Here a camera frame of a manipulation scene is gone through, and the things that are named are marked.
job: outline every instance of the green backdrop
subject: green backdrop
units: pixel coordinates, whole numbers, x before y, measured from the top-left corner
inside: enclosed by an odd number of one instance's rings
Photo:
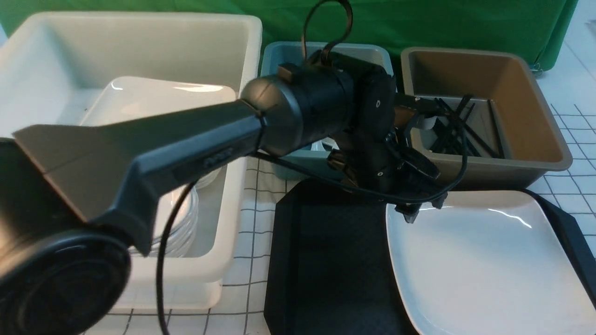
[[[382,46],[395,57],[409,46],[444,46],[515,53],[543,70],[553,67],[578,0],[351,0],[348,42]],[[11,34],[39,11],[194,11],[250,14],[263,21],[263,46],[296,41],[316,0],[0,0]],[[309,41],[329,41],[345,27],[343,9],[324,5]]]

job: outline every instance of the brown bin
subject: brown bin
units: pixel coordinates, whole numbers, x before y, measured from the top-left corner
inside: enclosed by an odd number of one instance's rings
[[[527,64],[501,52],[442,48],[409,48],[401,55],[405,93],[441,97],[457,104],[473,94],[475,119],[468,124],[496,147],[501,138],[505,159],[469,157],[460,188],[526,188],[546,171],[566,170],[572,157],[547,102]],[[488,103],[495,113],[489,117]],[[432,153],[433,131],[412,130],[412,146],[441,171],[444,183],[455,178],[461,156]]]

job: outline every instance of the black cable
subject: black cable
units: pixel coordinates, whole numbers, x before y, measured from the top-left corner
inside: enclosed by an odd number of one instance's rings
[[[300,41],[302,42],[302,58],[304,58],[305,61],[308,59],[308,54],[306,52],[306,28],[308,28],[308,23],[311,21],[312,16],[315,14],[316,10],[322,4],[324,4],[326,2],[338,2],[340,5],[342,5],[343,8],[346,10],[347,23],[346,23],[346,31],[343,33],[343,36],[336,40],[329,42],[323,48],[323,52],[321,55],[322,60],[326,61],[327,57],[329,56],[329,52],[331,52],[331,49],[333,49],[333,47],[338,45],[339,43],[342,43],[343,41],[345,41],[347,39],[347,37],[350,35],[350,33],[352,32],[353,11],[352,11],[352,6],[350,5],[350,2],[348,0],[320,0],[314,7],[311,8],[311,11],[308,12],[308,15],[306,16],[306,20],[304,22],[304,26],[302,27],[302,37],[300,38]]]
[[[163,263],[166,257],[166,247],[167,247],[167,239],[170,237],[170,232],[172,230],[172,225],[174,225],[174,221],[176,220],[176,216],[180,211],[180,207],[190,191],[194,188],[197,184],[198,180],[186,185],[180,197],[178,197],[172,212],[170,213],[169,218],[167,219],[166,226],[163,228],[162,238],[159,242],[159,251],[157,252],[157,274],[155,278],[155,287],[157,290],[157,319],[159,320],[159,327],[162,329],[163,335],[170,335],[170,332],[167,330],[167,321],[166,321],[166,314],[163,310]]]

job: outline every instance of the white plate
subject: white plate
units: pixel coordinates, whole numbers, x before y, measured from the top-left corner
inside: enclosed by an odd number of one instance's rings
[[[236,93],[227,86],[119,77],[106,86],[82,124],[107,125],[234,100]]]
[[[413,224],[387,207],[399,292],[421,335],[596,333],[596,311],[540,206],[451,192]]]

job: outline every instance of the plastic bin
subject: plastic bin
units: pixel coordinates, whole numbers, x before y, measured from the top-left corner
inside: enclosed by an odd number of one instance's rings
[[[0,51],[0,137],[34,123],[78,125],[113,79],[138,76],[229,86],[257,76],[256,17],[197,13],[42,13]],[[237,238],[246,159],[199,191],[197,238],[166,259],[166,309],[207,309],[221,296]],[[133,258],[115,308],[155,308],[155,258]]]
[[[307,42],[306,50],[309,55],[316,50],[323,48],[327,43]],[[338,44],[333,48],[334,52],[339,52],[361,60],[381,65],[385,71],[393,75],[391,58],[389,53],[375,45],[368,44]],[[263,63],[261,65],[261,76],[268,76],[277,73],[277,66],[282,63],[302,64],[302,47],[300,42],[275,42],[269,44],[263,53]],[[327,178],[339,179],[343,176],[341,172],[332,170],[327,166],[327,151],[311,150],[311,147],[305,147],[284,157],[284,159],[308,168]],[[281,179],[298,180],[303,175],[295,171],[274,165],[275,175]]]
[[[526,188],[546,171],[571,165],[561,130],[521,58],[500,52],[409,48],[401,60],[406,94],[457,101],[473,94],[479,101],[492,101],[507,159],[470,157],[460,188]],[[480,125],[486,125],[482,119]],[[440,180],[453,180],[461,156],[430,152],[432,131],[413,129],[411,135],[412,146],[438,166]]]

